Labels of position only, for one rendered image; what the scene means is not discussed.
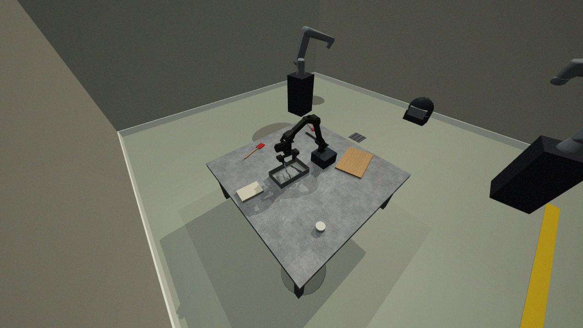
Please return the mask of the light brown wooden board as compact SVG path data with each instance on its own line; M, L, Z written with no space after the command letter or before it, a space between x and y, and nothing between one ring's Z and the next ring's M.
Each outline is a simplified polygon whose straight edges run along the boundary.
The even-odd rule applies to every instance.
M341 157L341 160L339 160L335 166L335 169L362 179L372 157L372 154L348 147L347 151L344 152L343 157Z

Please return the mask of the red spatula with wooden handle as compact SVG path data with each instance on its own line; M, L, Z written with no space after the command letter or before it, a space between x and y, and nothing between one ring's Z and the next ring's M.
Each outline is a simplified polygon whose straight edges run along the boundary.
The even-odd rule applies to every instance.
M260 149L261 149L261 148L262 148L262 147L264 147L264 146L265 146L265 144L263 144L263 143L260 143L259 145L257 145L256 149L255 149L253 152L255 152L255 151L258 149L258 148L260 148ZM252 154L253 152L251 152L250 154ZM250 156L250 154L249 154L249 155L247 155L247 156L245 157L245 159L246 159L248 156Z

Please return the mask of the beige flat rectangular block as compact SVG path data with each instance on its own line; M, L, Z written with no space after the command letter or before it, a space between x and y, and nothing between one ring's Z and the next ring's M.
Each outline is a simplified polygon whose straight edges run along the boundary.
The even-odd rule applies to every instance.
M261 195L264 193L264 190L261 188L260 184L257 181L246 185L245 187L236 191L239 198L241 199L242 203L247 202L250 199L253 199L257 195Z

